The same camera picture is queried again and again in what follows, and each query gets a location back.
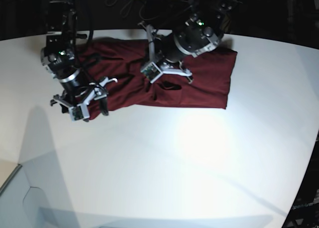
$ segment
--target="white table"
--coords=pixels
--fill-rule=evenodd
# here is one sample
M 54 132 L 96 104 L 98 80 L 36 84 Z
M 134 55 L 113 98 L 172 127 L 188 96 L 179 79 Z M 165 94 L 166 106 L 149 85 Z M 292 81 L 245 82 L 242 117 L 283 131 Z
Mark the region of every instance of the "white table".
M 40 64 L 44 36 L 1 41 L 0 157 L 24 164 L 60 227 L 281 227 L 319 129 L 319 50 L 225 40 L 227 110 L 135 105 L 90 123 L 49 106 L 62 87 Z

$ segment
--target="table surface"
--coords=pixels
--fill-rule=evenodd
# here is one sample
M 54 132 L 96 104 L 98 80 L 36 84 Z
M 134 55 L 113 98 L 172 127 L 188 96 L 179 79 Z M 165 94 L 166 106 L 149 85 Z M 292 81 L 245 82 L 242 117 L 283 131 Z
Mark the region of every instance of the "table surface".
M 72 123 L 49 106 L 61 86 L 39 61 L 45 36 L 1 41 L 0 158 L 80 227 L 281 227 L 319 129 L 319 50 L 224 43 L 238 52 L 226 110 L 135 105 Z

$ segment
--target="dark red cloth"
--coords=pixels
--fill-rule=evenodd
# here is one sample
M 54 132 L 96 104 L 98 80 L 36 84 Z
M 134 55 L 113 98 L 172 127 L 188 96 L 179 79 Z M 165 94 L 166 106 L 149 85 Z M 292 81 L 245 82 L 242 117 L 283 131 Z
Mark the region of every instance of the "dark red cloth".
M 118 83 L 106 85 L 110 111 L 134 104 L 226 109 L 237 52 L 218 48 L 197 58 L 186 57 L 184 65 L 194 78 L 191 85 L 185 77 L 177 75 L 163 75 L 150 84 L 140 72 L 147 46 L 146 41 L 95 42 L 82 56 L 97 52 L 104 57 L 89 70 L 95 79 L 102 76 L 118 79 Z M 90 119 L 95 119 L 100 114 L 99 103 L 92 102 L 89 110 Z

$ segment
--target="maroon shirt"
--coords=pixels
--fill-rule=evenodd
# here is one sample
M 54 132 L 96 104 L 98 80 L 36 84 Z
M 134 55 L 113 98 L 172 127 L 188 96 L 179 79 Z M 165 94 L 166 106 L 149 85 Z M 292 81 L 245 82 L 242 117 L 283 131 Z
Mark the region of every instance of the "maroon shirt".
M 107 76 L 119 81 L 106 85 L 110 111 L 134 104 L 226 109 L 237 52 L 217 48 L 197 58 L 186 57 L 184 65 L 193 73 L 192 84 L 178 75 L 163 75 L 150 84 L 140 72 L 147 46 L 146 41 L 94 42 L 83 55 L 97 52 L 104 57 L 89 69 L 95 79 Z M 92 101 L 89 110 L 90 119 L 95 119 L 100 114 L 99 103 Z

